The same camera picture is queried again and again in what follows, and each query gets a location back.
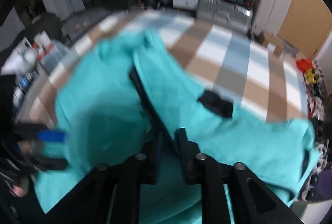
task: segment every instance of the screw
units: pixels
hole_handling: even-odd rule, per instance
[[[198,153],[196,154],[196,159],[199,159],[199,160],[205,160],[206,159],[206,155],[203,154],[203,153]]]
[[[241,162],[235,163],[234,166],[235,166],[235,169],[237,169],[239,171],[242,171],[242,170],[244,170],[246,168],[246,166],[243,163],[241,163]]]
[[[138,160],[146,159],[146,154],[138,153],[138,154],[135,155],[135,158],[138,159]]]
[[[97,170],[99,171],[106,171],[108,169],[108,165],[106,163],[99,163],[97,165]]]

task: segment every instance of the cardboard box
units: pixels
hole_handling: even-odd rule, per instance
[[[258,43],[265,46],[272,54],[280,58],[283,54],[283,40],[268,34],[266,31],[262,32],[258,38]]]

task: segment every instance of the turquoise jacket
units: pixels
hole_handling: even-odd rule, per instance
[[[195,82],[167,53],[155,31],[125,32],[104,39],[87,53],[56,97],[63,145],[49,144],[47,156],[63,155],[65,171],[42,173],[35,191],[48,212],[96,164],[122,163],[150,137],[140,98],[128,74],[135,66],[147,96],[171,139],[184,127],[188,139],[218,162],[243,162],[287,205],[296,197],[319,158],[307,120],[266,123],[239,105],[231,119],[207,110]],[[304,151],[309,164],[302,175]],[[184,184],[178,156],[165,146],[157,185],[141,187],[140,223],[200,223],[200,186]]]

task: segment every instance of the checkered tablecloth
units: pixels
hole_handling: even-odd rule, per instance
[[[175,12],[145,11],[110,15],[77,41],[49,76],[31,108],[31,119],[48,126],[57,122],[57,91],[99,39],[144,28],[159,31],[182,67],[224,99],[241,104],[263,120],[307,117],[303,76],[289,62],[223,27]]]

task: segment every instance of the wooden panel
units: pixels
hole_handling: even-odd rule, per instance
[[[312,57],[325,42],[332,14],[323,0],[292,0],[278,36]]]

